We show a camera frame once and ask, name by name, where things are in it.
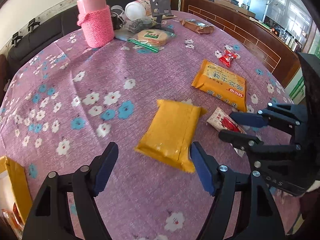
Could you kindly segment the black sofa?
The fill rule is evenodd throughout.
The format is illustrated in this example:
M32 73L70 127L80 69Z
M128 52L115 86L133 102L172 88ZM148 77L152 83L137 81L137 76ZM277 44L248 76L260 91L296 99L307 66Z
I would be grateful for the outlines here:
M124 8L128 3L136 0L106 0L109 7L119 5ZM7 77L12 78L16 72L57 39L78 30L78 7L75 5L47 21L41 23L32 33L27 33L18 42L17 47L11 47L7 56Z

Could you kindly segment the black clamp on sofa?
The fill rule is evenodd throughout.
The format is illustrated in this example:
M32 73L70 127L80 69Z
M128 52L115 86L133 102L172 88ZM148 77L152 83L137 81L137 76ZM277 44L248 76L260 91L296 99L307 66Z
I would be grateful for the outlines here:
M35 27L39 26L40 25L40 21L37 21L35 18L33 18L32 20L29 21L28 23L28 32L29 33L32 33L35 29Z
M12 39L11 39L11 45L13 47L17 47L18 42L23 38L22 35L19 34L19 32L16 32L12 35Z

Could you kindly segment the red white zigzag sachet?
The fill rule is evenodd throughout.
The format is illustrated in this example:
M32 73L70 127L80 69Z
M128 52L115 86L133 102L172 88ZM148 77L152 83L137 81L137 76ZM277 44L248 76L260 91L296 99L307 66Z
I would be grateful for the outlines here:
M241 134L247 134L245 126L241 126L234 119L231 118L231 114L228 115L220 107L217 107L213 114L206 121L213 126L218 132L223 129L228 131L237 132Z

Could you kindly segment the round crackers in clear bag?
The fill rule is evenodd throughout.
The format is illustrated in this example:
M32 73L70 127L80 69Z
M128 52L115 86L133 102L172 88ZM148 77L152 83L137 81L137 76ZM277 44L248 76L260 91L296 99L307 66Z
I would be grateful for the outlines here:
M159 29L145 29L133 35L127 41L157 53L161 47L175 37L175 33L168 31Z

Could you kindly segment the brown wrapped snack pack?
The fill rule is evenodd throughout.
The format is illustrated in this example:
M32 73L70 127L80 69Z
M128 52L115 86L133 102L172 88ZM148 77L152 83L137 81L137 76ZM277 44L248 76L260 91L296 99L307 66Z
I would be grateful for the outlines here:
M213 25L195 19L182 19L180 24L197 34L211 34L214 31Z

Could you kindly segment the flat yellow biscuit pack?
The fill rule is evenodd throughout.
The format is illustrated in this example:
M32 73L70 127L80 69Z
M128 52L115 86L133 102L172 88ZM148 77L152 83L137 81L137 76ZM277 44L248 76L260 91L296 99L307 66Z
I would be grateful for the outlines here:
M218 98L239 111L247 111L246 79L207 59L202 61L191 86Z

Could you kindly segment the puffy yellow snack pack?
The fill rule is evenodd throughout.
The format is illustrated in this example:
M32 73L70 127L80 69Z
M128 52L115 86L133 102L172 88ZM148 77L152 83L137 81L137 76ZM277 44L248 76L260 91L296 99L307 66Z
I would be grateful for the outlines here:
M157 100L158 110L135 151L187 173L195 166L189 147L198 120L207 111L203 107L173 100Z

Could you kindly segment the wooden brick-pattern cabinet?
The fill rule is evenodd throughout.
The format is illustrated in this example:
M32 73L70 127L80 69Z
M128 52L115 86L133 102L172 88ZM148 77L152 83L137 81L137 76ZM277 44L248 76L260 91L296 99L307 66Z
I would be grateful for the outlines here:
M181 10L207 20L237 39L284 87L298 72L300 62L297 54L248 16L209 0L181 0Z

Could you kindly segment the black perforated phone stand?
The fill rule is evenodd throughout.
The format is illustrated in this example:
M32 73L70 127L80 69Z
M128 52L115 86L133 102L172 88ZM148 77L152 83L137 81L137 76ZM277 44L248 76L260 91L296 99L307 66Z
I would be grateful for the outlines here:
M156 18L155 28L175 33L171 28L162 25L163 16L171 16L170 0L150 0L152 17Z

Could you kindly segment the white plastic jar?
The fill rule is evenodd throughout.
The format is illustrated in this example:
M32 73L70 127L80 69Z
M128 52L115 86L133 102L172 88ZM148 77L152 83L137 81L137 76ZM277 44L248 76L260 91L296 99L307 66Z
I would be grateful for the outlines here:
M136 0L128 3L125 14L131 21L150 16L152 14L150 0Z

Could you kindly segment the yellow cardboard box tray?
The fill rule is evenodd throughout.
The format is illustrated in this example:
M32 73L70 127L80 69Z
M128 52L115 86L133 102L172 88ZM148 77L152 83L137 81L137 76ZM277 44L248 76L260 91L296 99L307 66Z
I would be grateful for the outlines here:
M33 200L24 168L12 159L1 157L1 239L17 239L6 224L2 209L13 212L25 225Z

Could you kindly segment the purple floral tablecloth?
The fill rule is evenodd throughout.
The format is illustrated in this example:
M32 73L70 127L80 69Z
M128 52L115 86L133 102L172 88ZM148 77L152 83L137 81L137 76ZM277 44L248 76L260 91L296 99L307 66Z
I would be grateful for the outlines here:
M213 202L195 173L135 151L157 112L174 100L212 114L230 105L191 83L203 60L219 64L236 50L230 70L246 79L254 113L291 103L284 87L239 41L221 29L200 35L180 23L200 17L175 12L176 36L153 53L113 40L90 48L82 30L54 40L13 77L1 105L1 155L16 163L16 206L29 208L50 171L72 173L116 142L119 157L97 206L113 239L195 239Z

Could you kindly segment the clear orange cracker pack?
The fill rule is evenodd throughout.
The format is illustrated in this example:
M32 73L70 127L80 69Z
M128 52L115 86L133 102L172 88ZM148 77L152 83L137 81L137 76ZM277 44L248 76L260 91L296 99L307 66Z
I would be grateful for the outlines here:
M14 232L17 239L22 240L24 224L22 220L16 215L8 210L2 209L2 215L6 224L11 228Z

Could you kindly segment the red white wrapped candy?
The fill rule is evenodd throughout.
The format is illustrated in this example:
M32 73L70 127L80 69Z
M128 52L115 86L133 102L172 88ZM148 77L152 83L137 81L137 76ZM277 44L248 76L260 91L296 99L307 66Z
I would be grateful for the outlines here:
M223 53L221 53L221 56L219 57L219 60L226 66L230 67L231 63L234 59L237 59L238 56L233 53L230 50L225 50Z

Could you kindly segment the pink bottle with knit sleeve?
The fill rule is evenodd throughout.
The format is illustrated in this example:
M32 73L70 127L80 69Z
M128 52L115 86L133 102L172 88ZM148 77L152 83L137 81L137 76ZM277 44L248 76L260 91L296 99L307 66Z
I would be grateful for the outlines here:
M106 0L77 0L77 7L77 25L91 48L103 47L114 39L110 7Z

